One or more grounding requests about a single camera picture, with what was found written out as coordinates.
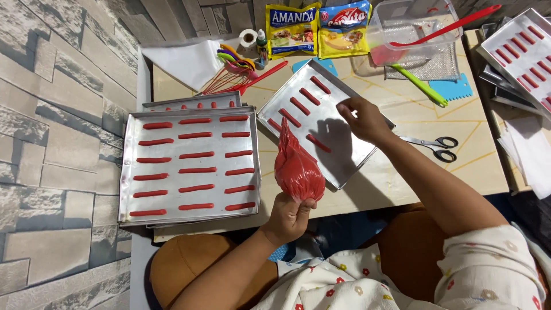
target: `yellow packet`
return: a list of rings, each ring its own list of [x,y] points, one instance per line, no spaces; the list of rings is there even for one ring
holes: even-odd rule
[[[365,29],[372,6],[367,0],[320,9],[318,58],[367,55]]]
[[[266,30],[270,59],[296,51],[317,54],[318,10],[321,3],[303,9],[266,4]]]

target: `red silicone spatula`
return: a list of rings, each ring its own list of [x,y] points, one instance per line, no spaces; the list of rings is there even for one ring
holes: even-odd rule
[[[395,46],[395,47],[402,47],[402,46],[411,46],[411,45],[415,45],[415,44],[425,43],[425,42],[427,42],[428,40],[433,39],[433,38],[435,38],[435,37],[437,37],[437,36],[439,36],[439,35],[442,35],[442,34],[444,34],[444,33],[446,33],[446,32],[449,32],[449,31],[452,31],[452,30],[454,30],[454,29],[457,29],[457,28],[459,28],[459,27],[461,27],[461,26],[464,26],[464,25],[466,25],[466,24],[468,24],[468,23],[470,23],[470,22],[472,22],[472,21],[475,21],[475,20],[477,20],[477,19],[479,19],[479,18],[481,18],[481,17],[484,17],[484,16],[486,16],[486,15],[488,15],[488,14],[492,14],[492,13],[494,13],[495,11],[499,10],[499,8],[501,8],[501,4],[497,4],[497,5],[495,5],[495,6],[491,6],[491,7],[489,7],[489,8],[484,9],[484,10],[480,10],[480,11],[478,11],[478,12],[476,12],[476,13],[473,13],[473,14],[471,14],[471,15],[465,17],[465,18],[462,18],[462,19],[456,21],[456,22],[453,23],[453,24],[450,24],[450,25],[448,25],[448,26],[445,26],[444,28],[442,28],[442,29],[440,29],[440,30],[438,30],[438,31],[436,31],[436,32],[434,32],[434,33],[431,33],[430,35],[428,35],[428,36],[426,36],[426,37],[424,37],[424,38],[421,38],[421,39],[419,39],[419,40],[417,40],[417,41],[415,41],[415,42],[411,42],[411,43],[389,42],[389,44],[392,45],[392,46]]]

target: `red flower print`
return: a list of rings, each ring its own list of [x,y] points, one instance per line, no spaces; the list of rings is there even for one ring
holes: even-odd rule
[[[534,304],[536,305],[536,308],[538,308],[538,310],[541,310],[541,306],[539,305],[539,299],[536,297],[536,296],[532,296],[532,301],[534,302]]]

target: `table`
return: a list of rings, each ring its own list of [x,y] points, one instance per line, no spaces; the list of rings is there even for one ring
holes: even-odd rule
[[[381,111],[396,123],[395,133],[427,140],[451,136],[459,141],[459,146],[453,149],[457,154],[457,161],[450,164],[437,160],[430,149],[417,146],[435,163],[482,195],[507,192],[509,188],[461,41],[456,42],[456,50],[460,71],[467,76],[473,88],[473,96],[450,101],[446,108],[433,104],[410,81],[385,81],[383,69],[372,68],[367,56],[338,58],[334,59],[333,63],[338,78],[361,96],[378,105]],[[270,61],[268,68],[284,60],[288,60],[289,64],[248,88],[241,101],[254,105],[259,110],[293,74],[292,64],[310,57],[305,54],[290,55]],[[193,91],[156,67],[153,68],[153,93],[155,101],[194,95]],[[154,231],[154,242],[167,241],[180,234],[218,233],[264,224],[271,213],[275,196],[281,192],[273,173],[277,139],[264,128],[260,128],[258,148],[262,186],[261,205],[257,215],[158,228]],[[418,201],[415,193],[396,172],[388,158],[381,151],[377,151],[342,190],[331,192],[326,188],[317,209],[310,212],[310,217],[379,209]]]
[[[471,58],[471,65],[475,72],[479,72],[486,65],[486,60],[476,51],[476,48],[482,43],[481,38],[478,35],[477,30],[468,30],[464,32],[464,41],[469,48],[469,56]],[[542,131],[544,132],[547,141],[551,143],[551,122],[546,118],[536,115],[521,109],[513,108],[509,105],[490,100],[491,92],[494,86],[477,77],[478,91],[484,107],[488,111],[488,122],[490,128],[494,131],[496,138],[506,130],[505,120],[519,119],[522,117],[535,116],[539,123],[542,125]],[[509,188],[513,191],[527,191],[532,190],[530,186],[526,184],[524,177],[518,170],[518,167],[507,155],[505,150],[498,144],[498,154],[502,159],[503,170],[509,183]]]

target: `plastic container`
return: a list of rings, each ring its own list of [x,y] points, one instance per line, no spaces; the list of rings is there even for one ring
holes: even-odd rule
[[[456,21],[458,17],[449,0],[388,0],[373,10],[365,38],[378,66],[423,62],[459,39],[463,28],[413,46],[394,47],[389,43],[415,42]]]

